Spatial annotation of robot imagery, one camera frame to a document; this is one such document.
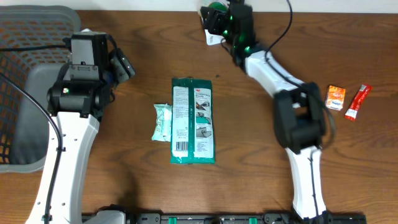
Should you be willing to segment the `green lid spice jar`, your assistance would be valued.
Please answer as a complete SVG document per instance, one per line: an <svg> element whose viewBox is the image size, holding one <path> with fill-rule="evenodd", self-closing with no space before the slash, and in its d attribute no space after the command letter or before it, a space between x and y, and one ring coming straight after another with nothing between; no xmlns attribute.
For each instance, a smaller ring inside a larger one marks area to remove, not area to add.
<svg viewBox="0 0 398 224"><path fill-rule="evenodd" d="M219 11L227 11L228 10L228 6L225 3L222 3L219 1L210 3L208 5L208 7L219 10Z"/></svg>

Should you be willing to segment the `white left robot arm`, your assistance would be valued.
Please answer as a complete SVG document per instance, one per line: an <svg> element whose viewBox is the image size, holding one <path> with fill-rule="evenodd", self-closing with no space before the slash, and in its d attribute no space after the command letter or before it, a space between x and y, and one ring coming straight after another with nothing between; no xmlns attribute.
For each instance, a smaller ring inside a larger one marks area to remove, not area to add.
<svg viewBox="0 0 398 224"><path fill-rule="evenodd" d="M40 187L27 223L83 223L82 195L91 147L114 89L136 73L105 32L75 32L71 59L47 91L49 140Z"/></svg>

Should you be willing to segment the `small red sachet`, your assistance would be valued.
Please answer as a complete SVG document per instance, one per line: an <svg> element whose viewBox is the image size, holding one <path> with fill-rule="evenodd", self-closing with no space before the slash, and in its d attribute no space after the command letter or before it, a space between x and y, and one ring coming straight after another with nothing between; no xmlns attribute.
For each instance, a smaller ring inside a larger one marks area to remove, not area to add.
<svg viewBox="0 0 398 224"><path fill-rule="evenodd" d="M350 107L348 108L347 112L345 113L345 119L355 121L358 111L368 96L369 92L373 89L371 85L362 84L360 89L358 90L356 96L354 97L353 101L351 102Z"/></svg>

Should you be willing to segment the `white green packet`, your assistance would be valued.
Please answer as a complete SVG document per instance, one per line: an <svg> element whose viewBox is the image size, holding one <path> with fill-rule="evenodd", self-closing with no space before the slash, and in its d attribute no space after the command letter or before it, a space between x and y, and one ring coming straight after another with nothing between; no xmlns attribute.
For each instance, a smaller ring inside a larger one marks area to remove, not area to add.
<svg viewBox="0 0 398 224"><path fill-rule="evenodd" d="M214 164L213 86L210 80L172 79L172 164Z"/></svg>

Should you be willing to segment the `small orange box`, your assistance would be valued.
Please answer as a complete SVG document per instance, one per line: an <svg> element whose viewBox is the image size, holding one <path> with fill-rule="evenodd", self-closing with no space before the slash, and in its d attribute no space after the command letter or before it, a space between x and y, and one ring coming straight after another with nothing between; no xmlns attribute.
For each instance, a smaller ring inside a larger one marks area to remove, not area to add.
<svg viewBox="0 0 398 224"><path fill-rule="evenodd" d="M325 106L328 109L340 111L343 108L346 90L330 85L326 94Z"/></svg>

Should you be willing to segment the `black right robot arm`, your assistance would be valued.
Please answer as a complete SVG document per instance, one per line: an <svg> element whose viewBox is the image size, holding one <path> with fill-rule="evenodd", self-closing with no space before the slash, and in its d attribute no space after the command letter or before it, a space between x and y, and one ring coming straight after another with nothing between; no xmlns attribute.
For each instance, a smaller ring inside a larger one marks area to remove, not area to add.
<svg viewBox="0 0 398 224"><path fill-rule="evenodd" d="M275 137L285 149L294 185L292 208L302 223L328 223L322 195L320 160L327 123L333 118L314 82L291 75L262 45L254 31L253 9L244 1L213 1L198 10L207 37L219 37L235 65L273 98Z"/></svg>

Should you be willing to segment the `teal packet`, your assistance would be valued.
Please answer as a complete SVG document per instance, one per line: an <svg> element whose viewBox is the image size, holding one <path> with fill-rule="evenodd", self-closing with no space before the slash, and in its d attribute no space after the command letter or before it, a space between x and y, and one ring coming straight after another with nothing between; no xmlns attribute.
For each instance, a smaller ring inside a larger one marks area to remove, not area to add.
<svg viewBox="0 0 398 224"><path fill-rule="evenodd" d="M166 104L154 105L156 110L156 126L152 135L153 141L170 142L172 131L172 106Z"/></svg>

